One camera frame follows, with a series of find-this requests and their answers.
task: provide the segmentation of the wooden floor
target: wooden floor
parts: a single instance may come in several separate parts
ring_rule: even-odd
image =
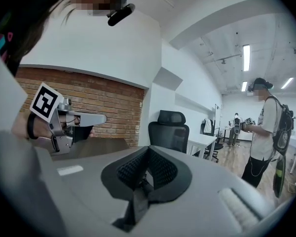
[[[226,167],[228,170],[241,177],[245,166],[249,159],[249,151],[251,142],[241,141],[234,147],[229,147],[227,143],[224,143],[224,148],[219,150],[218,164]],[[273,177],[275,174],[276,161],[271,162],[264,172],[262,180],[257,187],[257,190],[263,194],[275,207],[278,207],[283,202],[294,197],[296,193],[296,187],[290,185],[290,191],[288,191],[288,183],[296,183],[296,167],[292,174],[290,174],[291,167],[294,161],[294,154],[296,149],[289,147],[286,154],[286,173],[282,194],[279,198],[274,195],[273,192]]]

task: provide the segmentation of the headrest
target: headrest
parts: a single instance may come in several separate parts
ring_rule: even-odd
[[[185,124],[186,119],[183,113],[160,111],[158,122],[160,124],[181,125]]]

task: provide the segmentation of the man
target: man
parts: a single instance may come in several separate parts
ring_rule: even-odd
[[[243,172],[242,179],[257,187],[276,151],[273,149],[273,136],[278,130],[282,107],[273,98],[269,89],[273,84],[257,78],[253,84],[253,93],[259,101],[265,101],[258,119],[258,125],[246,125],[244,131],[253,132],[250,157]]]
[[[232,142],[232,145],[234,146],[238,139],[238,134],[235,134],[235,119],[238,119],[238,118],[239,118],[239,114],[235,113],[234,118],[229,121],[229,126],[231,127],[229,142],[228,142],[229,146],[231,145],[231,142]]]

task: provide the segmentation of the brick wall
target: brick wall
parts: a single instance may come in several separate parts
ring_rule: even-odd
[[[104,114],[105,124],[95,126],[100,138],[124,138],[130,147],[138,145],[144,90],[120,82],[59,70],[19,68],[17,81],[28,94],[22,111],[28,110],[43,81],[72,100],[78,112]]]

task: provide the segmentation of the ceiling light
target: ceiling light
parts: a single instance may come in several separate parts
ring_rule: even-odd
[[[286,84],[283,85],[282,89],[286,88],[286,86],[293,80],[293,78],[289,78]]]
[[[244,81],[244,82],[242,83],[242,89],[241,89],[242,92],[243,92],[243,91],[246,91],[246,89],[247,89],[247,84],[248,84],[247,81]]]
[[[249,68],[250,68],[250,46],[249,45],[243,46],[243,57],[244,57],[243,71],[249,71]]]

